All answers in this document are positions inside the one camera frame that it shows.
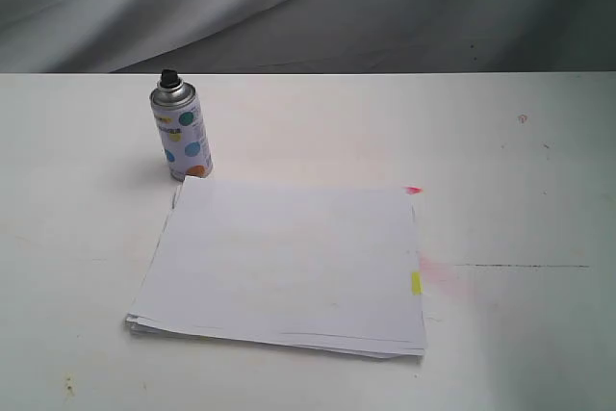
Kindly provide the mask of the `white paper stack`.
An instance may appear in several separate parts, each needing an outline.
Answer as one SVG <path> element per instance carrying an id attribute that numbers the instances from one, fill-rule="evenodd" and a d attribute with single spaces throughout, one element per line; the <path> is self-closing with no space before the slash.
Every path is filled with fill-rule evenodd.
<path id="1" fill-rule="evenodd" d="M 126 321 L 136 331 L 422 355 L 411 197 L 400 187 L 189 178 Z"/>

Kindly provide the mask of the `white polka dot spray can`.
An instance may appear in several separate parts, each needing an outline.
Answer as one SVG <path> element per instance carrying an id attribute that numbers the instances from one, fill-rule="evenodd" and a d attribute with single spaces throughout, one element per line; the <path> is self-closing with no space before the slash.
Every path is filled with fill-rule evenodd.
<path id="1" fill-rule="evenodd" d="M 213 160 L 195 87 L 175 70 L 163 69 L 149 100 L 171 176 L 207 177 Z"/>

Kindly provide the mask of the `grey backdrop cloth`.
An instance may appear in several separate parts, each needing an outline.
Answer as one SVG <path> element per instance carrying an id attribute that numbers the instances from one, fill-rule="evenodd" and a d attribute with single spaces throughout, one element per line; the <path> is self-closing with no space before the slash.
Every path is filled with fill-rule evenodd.
<path id="1" fill-rule="evenodd" d="M 615 0 L 1 0 L 5 72 L 614 66 Z"/>

